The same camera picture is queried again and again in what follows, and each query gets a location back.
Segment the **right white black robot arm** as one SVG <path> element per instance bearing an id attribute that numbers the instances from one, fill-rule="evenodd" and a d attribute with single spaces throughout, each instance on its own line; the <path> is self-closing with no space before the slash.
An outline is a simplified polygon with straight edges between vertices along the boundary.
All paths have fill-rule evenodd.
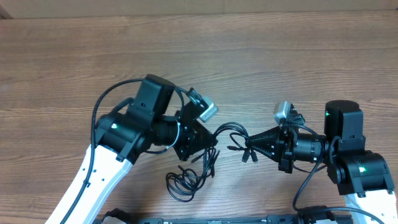
<path id="1" fill-rule="evenodd" d="M 275 106 L 277 126 L 246 138 L 245 145 L 272 159 L 278 168 L 292 173 L 296 161 L 314 164 L 292 205 L 298 222 L 333 223 L 334 211 L 350 212 L 354 223 L 397 223 L 395 186 L 386 160 L 365 148 L 363 111 L 350 100 L 333 100 L 325 105 L 324 133 L 305 125 L 305 118 L 294 105 L 284 101 Z M 297 207 L 305 186 L 320 164 L 343 196 L 343 207 Z"/>

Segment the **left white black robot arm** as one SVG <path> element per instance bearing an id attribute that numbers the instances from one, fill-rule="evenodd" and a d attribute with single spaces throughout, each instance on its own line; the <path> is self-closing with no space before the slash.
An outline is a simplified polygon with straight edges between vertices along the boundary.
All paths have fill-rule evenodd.
<path id="1" fill-rule="evenodd" d="M 100 118 L 93 110 L 91 143 L 73 182 L 47 223 L 93 223 L 120 180 L 151 146 L 174 148 L 185 161 L 216 144 L 203 123 L 218 112 L 193 88 L 148 74 L 134 98 L 126 98 Z"/>

